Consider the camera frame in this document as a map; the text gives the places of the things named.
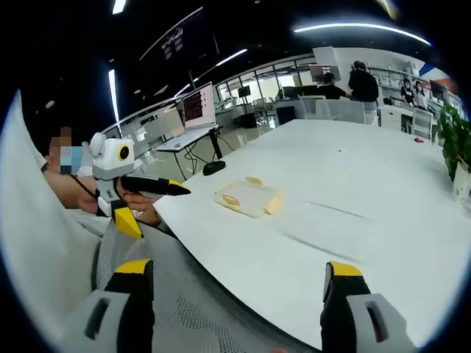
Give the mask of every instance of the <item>black ceiling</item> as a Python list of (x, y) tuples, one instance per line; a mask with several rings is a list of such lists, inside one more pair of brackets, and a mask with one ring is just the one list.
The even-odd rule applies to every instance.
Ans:
[[(261, 0), (258, 4), (254, 0), (127, 0), (124, 11), (117, 15), (112, 15), (113, 5), (114, 0), (36, 1), (28, 11), (21, 6), (16, 9), (21, 15), (20, 28), (28, 30), (18, 30), (15, 40), (9, 42), (17, 53), (12, 58), (14, 80), (22, 91), (25, 119), (32, 129), (38, 129), (32, 132), (36, 140), (43, 135), (49, 139), (50, 133), (43, 130), (56, 126), (77, 126), (89, 138), (94, 131), (113, 124), (107, 75), (112, 68), (116, 70), (118, 110), (123, 118), (173, 96), (189, 82), (188, 70), (199, 77), (240, 49), (248, 52), (214, 68), (198, 84), (217, 83), (257, 65), (306, 54), (316, 46), (387, 49), (441, 64), (433, 49), (389, 32), (292, 32), (303, 25), (331, 21), (392, 24), (373, 0)], [(203, 10), (184, 28), (181, 52), (164, 60), (162, 48), (156, 46), (140, 60), (170, 27), (200, 7)], [(418, 23), (403, 16), (393, 25), (424, 36)], [(167, 85), (162, 94), (154, 96)], [(55, 105), (46, 109), (50, 100)]]

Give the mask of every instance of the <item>hand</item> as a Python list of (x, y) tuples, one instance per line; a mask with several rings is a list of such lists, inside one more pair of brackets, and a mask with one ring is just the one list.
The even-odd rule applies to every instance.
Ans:
[[(92, 176), (84, 176), (79, 178), (79, 181), (92, 193), (95, 194), (96, 192), (96, 180)], [(85, 190), (83, 190), (79, 185), (79, 197), (78, 197), (78, 205), (79, 208), (87, 213), (96, 214), (98, 211), (98, 202), (97, 200), (89, 195)], [(137, 211), (152, 211), (153, 204), (155, 202), (154, 199), (145, 197), (140, 193), (132, 193), (131, 191), (125, 190), (121, 185), (121, 180), (118, 179), (116, 183), (116, 190), (118, 191), (119, 195), (125, 200), (127, 205), (131, 210)]]

